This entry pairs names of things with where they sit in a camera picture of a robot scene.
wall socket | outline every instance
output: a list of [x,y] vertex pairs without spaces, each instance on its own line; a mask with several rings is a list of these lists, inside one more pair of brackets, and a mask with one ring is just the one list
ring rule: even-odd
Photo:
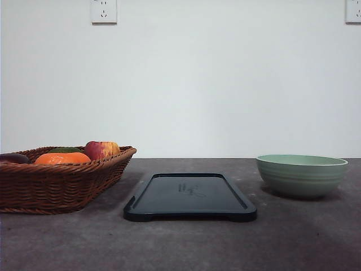
[[346,24],[361,24],[361,0],[346,0]]
[[90,0],[93,24],[117,23],[117,0]]

table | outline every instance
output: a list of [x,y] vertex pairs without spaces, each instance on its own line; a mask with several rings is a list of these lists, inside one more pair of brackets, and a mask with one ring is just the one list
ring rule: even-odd
[[[83,210],[1,214],[2,271],[361,270],[361,159],[318,200],[274,194],[254,159],[132,159]],[[150,172],[223,172],[258,209],[252,222],[131,222],[122,209]]]

orange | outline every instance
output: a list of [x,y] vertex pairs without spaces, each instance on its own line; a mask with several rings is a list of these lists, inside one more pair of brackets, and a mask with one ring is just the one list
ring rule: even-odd
[[34,164],[66,164],[66,163],[87,163],[90,158],[80,152],[50,153],[40,155]]

ceramic bowl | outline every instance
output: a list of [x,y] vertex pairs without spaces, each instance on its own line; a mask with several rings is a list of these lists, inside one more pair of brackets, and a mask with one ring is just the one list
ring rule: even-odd
[[262,179],[274,191],[297,198],[325,196],[342,181],[346,160],[309,155],[263,155],[257,158]]

plastic tray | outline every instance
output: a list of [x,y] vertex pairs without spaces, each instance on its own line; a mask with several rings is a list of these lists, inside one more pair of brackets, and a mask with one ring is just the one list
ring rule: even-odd
[[224,174],[157,173],[124,207],[124,218],[150,221],[167,218],[227,218],[252,221],[255,206]]

